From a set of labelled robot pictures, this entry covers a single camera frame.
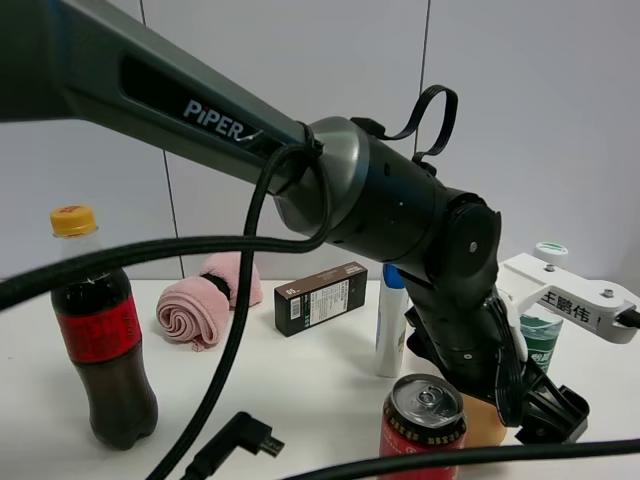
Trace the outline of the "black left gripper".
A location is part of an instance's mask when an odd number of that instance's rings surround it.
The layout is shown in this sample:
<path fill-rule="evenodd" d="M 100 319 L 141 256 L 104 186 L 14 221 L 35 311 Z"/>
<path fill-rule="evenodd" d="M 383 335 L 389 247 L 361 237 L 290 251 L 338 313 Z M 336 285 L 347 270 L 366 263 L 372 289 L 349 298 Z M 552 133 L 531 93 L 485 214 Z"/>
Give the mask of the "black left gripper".
<path fill-rule="evenodd" d="M 523 444 L 574 443 L 588 426 L 588 402 L 556 386 L 534 362 L 498 368 L 495 405 L 502 423 L 519 429 L 516 439 Z"/>

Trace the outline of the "dark grey Piper robot arm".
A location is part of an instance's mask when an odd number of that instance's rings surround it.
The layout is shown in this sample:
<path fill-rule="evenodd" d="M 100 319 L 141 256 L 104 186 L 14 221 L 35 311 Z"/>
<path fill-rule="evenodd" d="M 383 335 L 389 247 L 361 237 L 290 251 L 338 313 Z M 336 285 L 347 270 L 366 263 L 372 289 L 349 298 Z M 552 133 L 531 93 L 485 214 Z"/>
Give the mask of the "dark grey Piper robot arm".
<path fill-rule="evenodd" d="M 568 443 L 587 402 L 528 357 L 498 294 L 501 218 L 391 149 L 370 119 L 304 126 L 106 1 L 1 5 L 1 118 L 82 119 L 247 182 L 286 145 L 316 146 L 330 243 L 395 265 L 414 304 L 410 350 L 493 404 L 523 443 Z"/>

